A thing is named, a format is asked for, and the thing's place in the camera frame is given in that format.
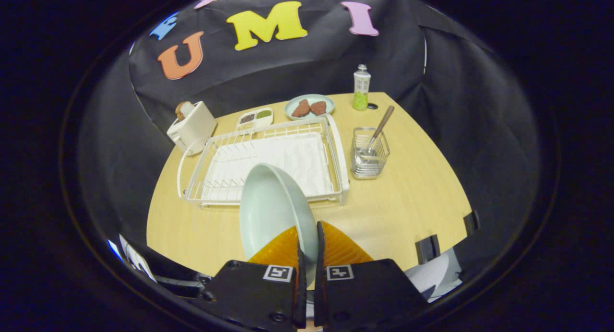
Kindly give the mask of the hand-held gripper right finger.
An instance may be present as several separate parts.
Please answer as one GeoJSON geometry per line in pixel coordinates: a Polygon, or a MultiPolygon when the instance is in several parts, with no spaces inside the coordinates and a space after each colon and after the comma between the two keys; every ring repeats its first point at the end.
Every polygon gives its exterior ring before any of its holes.
{"type": "Polygon", "coordinates": [[[324,330],[404,330],[428,302],[391,259],[331,264],[331,226],[317,224],[314,323],[324,330]]]}

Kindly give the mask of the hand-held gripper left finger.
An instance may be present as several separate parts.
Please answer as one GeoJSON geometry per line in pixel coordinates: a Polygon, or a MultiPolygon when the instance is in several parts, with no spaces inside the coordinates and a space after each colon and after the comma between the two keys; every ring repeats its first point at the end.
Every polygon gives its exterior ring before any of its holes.
{"type": "Polygon", "coordinates": [[[293,226],[250,260],[226,262],[197,297],[197,307],[244,330],[302,329],[307,308],[305,267],[293,226]]]}

